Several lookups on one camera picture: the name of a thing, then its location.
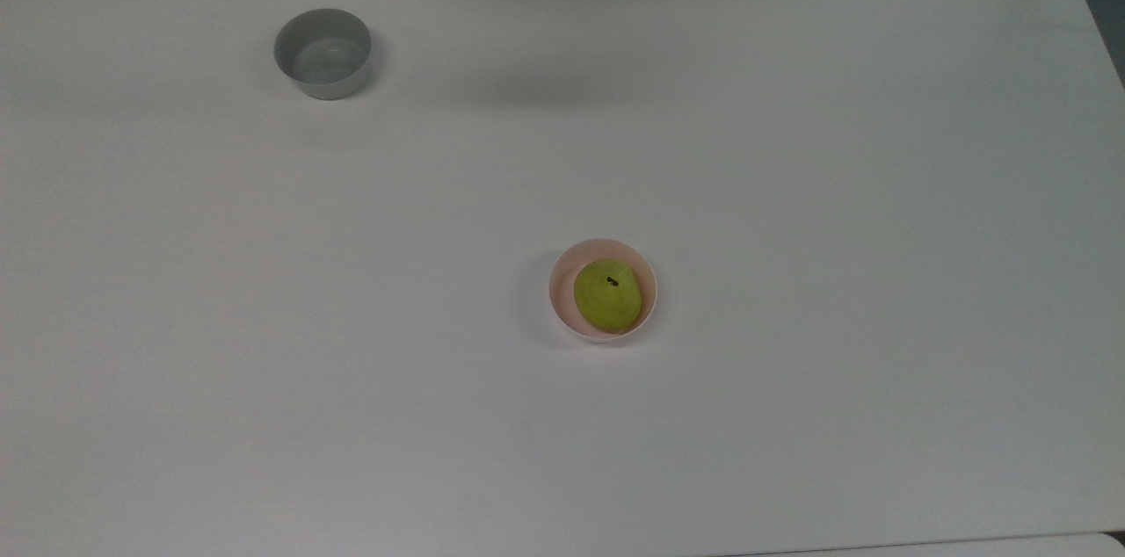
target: fruit in bowl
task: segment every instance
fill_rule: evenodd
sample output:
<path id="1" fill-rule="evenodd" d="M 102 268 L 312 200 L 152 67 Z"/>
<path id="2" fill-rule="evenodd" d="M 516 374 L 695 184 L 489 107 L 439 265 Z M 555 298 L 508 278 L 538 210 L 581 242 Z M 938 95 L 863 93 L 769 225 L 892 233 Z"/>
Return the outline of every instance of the fruit in bowl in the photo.
<path id="1" fill-rule="evenodd" d="M 574 281 L 574 303 L 586 322 L 610 333 L 640 316 L 641 294 L 630 266 L 613 259 L 587 264 Z"/>

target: bowl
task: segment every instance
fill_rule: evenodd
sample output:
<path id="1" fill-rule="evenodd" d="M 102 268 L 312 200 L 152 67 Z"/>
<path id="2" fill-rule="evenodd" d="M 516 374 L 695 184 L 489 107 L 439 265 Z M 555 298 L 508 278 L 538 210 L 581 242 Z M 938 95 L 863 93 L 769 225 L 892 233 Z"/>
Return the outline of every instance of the bowl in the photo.
<path id="1" fill-rule="evenodd" d="M 587 322 L 574 302 L 574 281 L 578 278 L 578 272 L 587 264 L 604 259 L 622 261 L 629 266 L 640 288 L 640 315 L 628 329 L 616 333 L 603 331 Z M 634 333 L 651 315 L 652 307 L 656 306 L 656 275 L 645 257 L 630 245 L 610 239 L 592 239 L 572 246 L 555 261 L 548 294 L 555 314 L 572 333 L 588 342 L 612 342 Z"/>
<path id="2" fill-rule="evenodd" d="M 273 60 L 297 88 L 320 100 L 346 98 L 371 75 L 371 32 L 351 12 L 298 14 L 273 42 Z"/>

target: pink bowl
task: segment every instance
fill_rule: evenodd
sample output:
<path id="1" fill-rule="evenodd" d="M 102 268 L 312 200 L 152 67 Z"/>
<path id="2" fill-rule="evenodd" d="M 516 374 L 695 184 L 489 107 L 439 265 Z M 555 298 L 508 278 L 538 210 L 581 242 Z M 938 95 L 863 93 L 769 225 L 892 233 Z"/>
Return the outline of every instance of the pink bowl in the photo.
<path id="1" fill-rule="evenodd" d="M 578 272 L 587 264 L 603 259 L 622 261 L 633 270 L 637 277 L 637 285 L 640 287 L 640 315 L 628 329 L 610 333 L 586 322 L 586 317 L 578 312 L 578 305 L 574 302 L 574 281 L 578 278 Z M 555 261 L 555 269 L 551 269 L 551 278 L 548 284 L 551 298 L 551 306 L 555 313 L 574 334 L 590 342 L 604 343 L 619 340 L 640 329 L 656 306 L 656 275 L 637 250 L 626 245 L 620 241 L 609 239 L 593 239 L 583 241 L 574 245 L 558 261 Z"/>

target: table surface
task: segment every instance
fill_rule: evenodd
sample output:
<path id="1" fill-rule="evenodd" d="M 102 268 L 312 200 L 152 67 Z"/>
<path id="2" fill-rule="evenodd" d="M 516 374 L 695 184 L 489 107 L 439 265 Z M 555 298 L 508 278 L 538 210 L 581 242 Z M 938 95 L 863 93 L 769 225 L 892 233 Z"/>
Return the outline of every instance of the table surface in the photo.
<path id="1" fill-rule="evenodd" d="M 0 555 L 1125 528 L 1123 134 L 1083 0 L 0 0 Z"/>

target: green pear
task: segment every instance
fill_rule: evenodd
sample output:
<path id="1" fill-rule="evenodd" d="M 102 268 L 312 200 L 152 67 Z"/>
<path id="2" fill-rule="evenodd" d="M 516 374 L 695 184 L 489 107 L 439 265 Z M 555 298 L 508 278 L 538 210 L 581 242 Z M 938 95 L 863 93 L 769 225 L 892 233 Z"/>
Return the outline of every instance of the green pear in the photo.
<path id="1" fill-rule="evenodd" d="M 622 261 L 594 261 L 574 281 L 574 303 L 586 322 L 616 333 L 640 315 L 640 287 L 632 269 Z"/>

